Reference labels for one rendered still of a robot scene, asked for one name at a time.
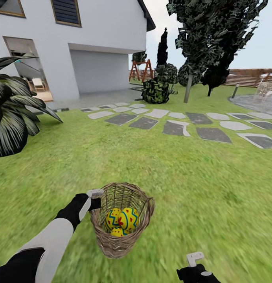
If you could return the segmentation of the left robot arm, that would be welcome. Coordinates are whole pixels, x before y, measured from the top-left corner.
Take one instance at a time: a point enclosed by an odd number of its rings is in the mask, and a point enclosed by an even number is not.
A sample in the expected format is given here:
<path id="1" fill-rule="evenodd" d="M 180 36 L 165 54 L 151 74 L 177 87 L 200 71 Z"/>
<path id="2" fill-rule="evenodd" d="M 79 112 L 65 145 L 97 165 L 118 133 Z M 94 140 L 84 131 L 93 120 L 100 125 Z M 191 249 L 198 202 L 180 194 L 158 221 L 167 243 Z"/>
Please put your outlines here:
<path id="1" fill-rule="evenodd" d="M 102 207 L 104 189 L 75 195 L 37 236 L 0 267 L 0 283 L 51 283 L 68 243 L 87 211 Z"/>

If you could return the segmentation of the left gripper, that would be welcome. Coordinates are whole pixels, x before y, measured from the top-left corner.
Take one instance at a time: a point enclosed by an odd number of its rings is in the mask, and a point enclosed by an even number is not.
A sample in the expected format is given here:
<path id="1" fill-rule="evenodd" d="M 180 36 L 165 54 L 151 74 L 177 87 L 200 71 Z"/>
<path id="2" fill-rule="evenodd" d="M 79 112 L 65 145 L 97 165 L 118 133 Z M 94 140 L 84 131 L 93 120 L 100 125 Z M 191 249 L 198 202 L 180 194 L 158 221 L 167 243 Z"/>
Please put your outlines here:
<path id="1" fill-rule="evenodd" d="M 93 210 L 93 209 L 99 209 L 102 207 L 102 199 L 99 197 L 99 198 L 91 198 L 92 200 L 92 204 L 91 204 L 91 207 L 89 208 L 89 211 L 90 210 Z"/>

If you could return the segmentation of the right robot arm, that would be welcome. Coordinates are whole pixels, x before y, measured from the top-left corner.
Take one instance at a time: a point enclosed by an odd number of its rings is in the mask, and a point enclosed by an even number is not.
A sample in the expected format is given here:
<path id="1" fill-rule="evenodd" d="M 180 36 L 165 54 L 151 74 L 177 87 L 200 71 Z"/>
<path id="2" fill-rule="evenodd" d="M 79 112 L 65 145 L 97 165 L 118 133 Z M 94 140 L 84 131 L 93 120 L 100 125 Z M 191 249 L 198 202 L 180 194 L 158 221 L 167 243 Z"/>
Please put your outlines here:
<path id="1" fill-rule="evenodd" d="M 221 283 L 211 271 L 205 270 L 202 264 L 195 264 L 204 258 L 202 252 L 187 254 L 188 267 L 177 270 L 179 280 L 183 283 Z"/>

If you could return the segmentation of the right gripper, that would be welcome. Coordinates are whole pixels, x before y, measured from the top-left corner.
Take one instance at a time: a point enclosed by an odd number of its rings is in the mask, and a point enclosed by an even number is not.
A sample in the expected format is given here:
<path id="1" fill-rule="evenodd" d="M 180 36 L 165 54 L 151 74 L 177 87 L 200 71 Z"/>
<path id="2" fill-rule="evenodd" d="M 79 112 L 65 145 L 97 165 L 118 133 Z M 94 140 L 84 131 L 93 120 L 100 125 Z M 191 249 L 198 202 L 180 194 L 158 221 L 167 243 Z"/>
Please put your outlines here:
<path id="1" fill-rule="evenodd" d="M 196 264 L 196 267 L 189 268 L 183 267 L 177 270 L 179 280 L 183 280 L 183 283 L 194 283 L 194 274 L 196 270 L 203 270 L 204 266 L 202 264 Z"/>

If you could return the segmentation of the wicker basket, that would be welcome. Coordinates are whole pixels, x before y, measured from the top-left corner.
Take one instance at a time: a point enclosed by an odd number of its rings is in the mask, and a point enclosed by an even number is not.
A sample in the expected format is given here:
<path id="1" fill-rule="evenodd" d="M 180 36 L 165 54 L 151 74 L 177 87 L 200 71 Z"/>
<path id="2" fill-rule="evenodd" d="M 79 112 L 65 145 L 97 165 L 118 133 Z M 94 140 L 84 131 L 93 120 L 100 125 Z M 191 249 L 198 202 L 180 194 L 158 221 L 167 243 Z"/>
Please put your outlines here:
<path id="1" fill-rule="evenodd" d="M 125 236 L 115 236 L 111 235 L 110 232 L 106 232 L 103 229 L 105 222 L 98 222 L 99 214 L 102 213 L 102 207 L 99 209 L 90 210 L 90 221 L 93 226 L 93 230 L 95 232 L 97 247 L 103 252 L 106 258 L 109 259 L 120 259 L 125 255 L 130 253 L 131 249 L 135 245 L 137 239 L 142 234 L 143 230 L 149 225 L 150 217 L 154 215 L 155 210 L 155 200 L 153 197 L 148 197 L 141 188 L 136 185 L 129 184 L 126 182 L 122 183 L 110 183 L 106 184 L 102 187 L 104 189 L 105 195 L 105 205 L 108 205 L 108 188 L 117 186 L 122 187 L 122 191 L 125 192 L 125 188 L 135 191 L 144 198 L 143 206 L 145 206 L 145 211 L 142 212 L 143 219 L 139 221 L 139 226 L 137 226 L 134 230 L 130 231 L 129 235 Z M 100 196 L 96 195 L 94 198 L 99 198 Z M 152 203 L 152 204 L 151 204 Z M 128 202 L 126 204 L 127 207 L 132 207 L 131 203 Z"/>

